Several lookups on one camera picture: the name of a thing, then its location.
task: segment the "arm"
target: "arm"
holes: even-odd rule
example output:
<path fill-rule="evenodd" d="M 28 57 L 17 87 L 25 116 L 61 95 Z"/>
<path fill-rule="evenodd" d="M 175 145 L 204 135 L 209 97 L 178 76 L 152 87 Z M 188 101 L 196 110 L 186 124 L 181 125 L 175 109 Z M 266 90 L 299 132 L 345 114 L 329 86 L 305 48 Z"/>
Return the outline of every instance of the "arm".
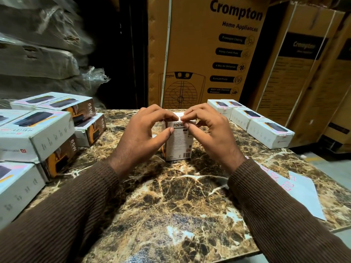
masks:
<path fill-rule="evenodd" d="M 149 159 L 174 131 L 152 138 L 151 128 L 165 118 L 178 119 L 157 105 L 142 108 L 106 160 L 68 182 L 0 231 L 1 262 L 71 262 L 98 226 L 107 201 L 138 163 Z"/>
<path fill-rule="evenodd" d="M 195 126 L 186 121 L 199 118 Z M 231 176 L 257 247 L 270 262 L 351 262 L 351 250 L 238 148 L 228 119 L 208 104 L 191 107 L 181 118 L 211 158 Z M 208 126 L 208 134 L 199 126 Z"/>

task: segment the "brown sweater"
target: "brown sweater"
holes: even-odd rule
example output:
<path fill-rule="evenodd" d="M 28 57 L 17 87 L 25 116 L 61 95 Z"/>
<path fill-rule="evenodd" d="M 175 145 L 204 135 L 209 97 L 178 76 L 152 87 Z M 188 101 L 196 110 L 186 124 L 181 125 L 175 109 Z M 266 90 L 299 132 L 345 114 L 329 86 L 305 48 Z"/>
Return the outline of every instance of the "brown sweater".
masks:
<path fill-rule="evenodd" d="M 268 261 L 351 262 L 351 250 L 252 159 L 231 175 L 228 186 Z M 118 189 L 111 167 L 96 163 L 0 232 L 0 261 L 73 261 Z"/>

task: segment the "gray floor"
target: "gray floor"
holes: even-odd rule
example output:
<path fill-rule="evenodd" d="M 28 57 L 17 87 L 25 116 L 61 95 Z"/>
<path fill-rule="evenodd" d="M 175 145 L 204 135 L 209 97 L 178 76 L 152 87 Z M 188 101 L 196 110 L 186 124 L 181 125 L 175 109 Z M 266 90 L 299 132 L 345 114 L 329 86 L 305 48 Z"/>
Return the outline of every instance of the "gray floor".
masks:
<path fill-rule="evenodd" d="M 326 173 L 338 183 L 351 190 L 351 160 L 327 161 L 318 155 L 309 152 L 303 154 L 305 160 L 313 164 L 316 168 Z M 338 232 L 335 234 L 351 248 L 351 229 Z M 266 263 L 264 255 L 247 257 L 241 260 L 233 261 L 235 263 Z"/>

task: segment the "brown marble surface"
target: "brown marble surface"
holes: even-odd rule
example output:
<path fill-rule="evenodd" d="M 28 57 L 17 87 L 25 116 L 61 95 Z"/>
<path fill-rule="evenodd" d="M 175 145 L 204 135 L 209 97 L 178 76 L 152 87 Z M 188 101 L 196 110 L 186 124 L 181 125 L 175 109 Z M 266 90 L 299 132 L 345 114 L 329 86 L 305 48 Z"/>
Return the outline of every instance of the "brown marble surface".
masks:
<path fill-rule="evenodd" d="M 116 147 L 136 110 L 105 110 L 107 130 L 81 150 L 64 175 L 32 201 L 82 174 Z M 289 149 L 269 150 L 231 123 L 245 155 L 288 177 L 288 170 L 313 179 L 330 231 L 351 227 L 351 192 Z M 153 133 L 160 132 L 160 123 Z M 83 262 L 215 262 L 258 252 L 239 211 L 230 201 L 226 174 L 195 140 L 192 158 L 165 162 L 160 152 L 131 173 L 107 206 L 99 239 Z"/>

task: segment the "fan grille illustration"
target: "fan grille illustration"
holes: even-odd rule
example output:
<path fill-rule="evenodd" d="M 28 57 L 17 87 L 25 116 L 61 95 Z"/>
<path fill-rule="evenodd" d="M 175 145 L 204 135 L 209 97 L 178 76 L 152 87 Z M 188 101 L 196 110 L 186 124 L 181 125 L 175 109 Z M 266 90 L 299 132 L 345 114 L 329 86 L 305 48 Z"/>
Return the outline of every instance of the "fan grille illustration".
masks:
<path fill-rule="evenodd" d="M 196 88 L 187 81 L 177 81 L 165 91 L 164 105 L 170 109 L 187 109 L 196 103 Z"/>

